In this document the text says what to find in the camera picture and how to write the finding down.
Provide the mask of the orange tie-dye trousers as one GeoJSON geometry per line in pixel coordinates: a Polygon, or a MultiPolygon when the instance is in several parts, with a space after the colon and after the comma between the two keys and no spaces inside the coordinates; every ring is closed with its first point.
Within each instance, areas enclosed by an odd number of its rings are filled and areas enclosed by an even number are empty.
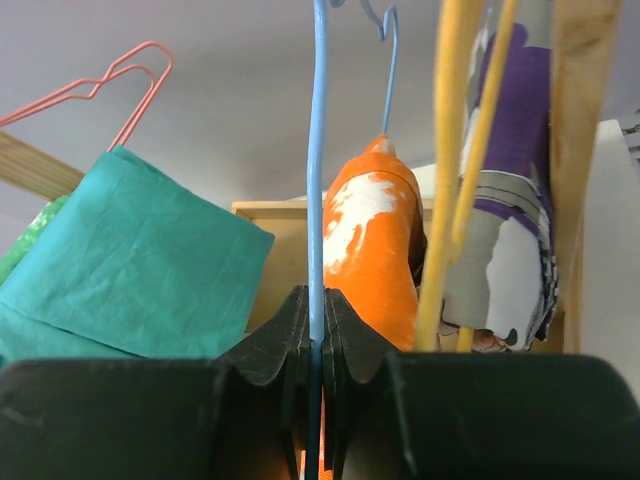
{"type": "Polygon", "coordinates": [[[393,346],[409,351],[426,248],[418,182],[381,134],[346,162],[326,194],[324,284],[340,290],[393,346]]]}

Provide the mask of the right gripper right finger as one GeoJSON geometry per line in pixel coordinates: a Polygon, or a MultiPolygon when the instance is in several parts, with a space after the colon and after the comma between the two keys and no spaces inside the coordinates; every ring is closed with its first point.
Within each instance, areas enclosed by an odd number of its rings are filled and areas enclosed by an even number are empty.
{"type": "Polygon", "coordinates": [[[324,460],[337,479],[635,479],[639,407],[607,362],[403,353],[325,293],[324,460]]]}

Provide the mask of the blue wire hanger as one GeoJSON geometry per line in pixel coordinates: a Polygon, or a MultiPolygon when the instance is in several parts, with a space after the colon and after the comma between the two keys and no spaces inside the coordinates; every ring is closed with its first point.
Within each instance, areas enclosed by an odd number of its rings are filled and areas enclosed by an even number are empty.
{"type": "Polygon", "coordinates": [[[307,260],[309,287],[310,390],[305,445],[306,479],[320,477],[322,426],[322,345],[324,341],[323,283],[323,198],[322,165],[324,155],[327,78],[329,65],[329,29],[327,7],[339,8],[341,1],[313,2],[314,79],[306,163],[307,260]]]}

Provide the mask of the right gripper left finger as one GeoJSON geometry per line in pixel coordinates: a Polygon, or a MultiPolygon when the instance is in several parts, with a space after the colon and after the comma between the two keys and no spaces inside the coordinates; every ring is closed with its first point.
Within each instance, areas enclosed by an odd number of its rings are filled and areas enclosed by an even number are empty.
{"type": "Polygon", "coordinates": [[[30,360],[1,374],[5,479],[294,479],[308,291],[214,360],[30,360]]]}

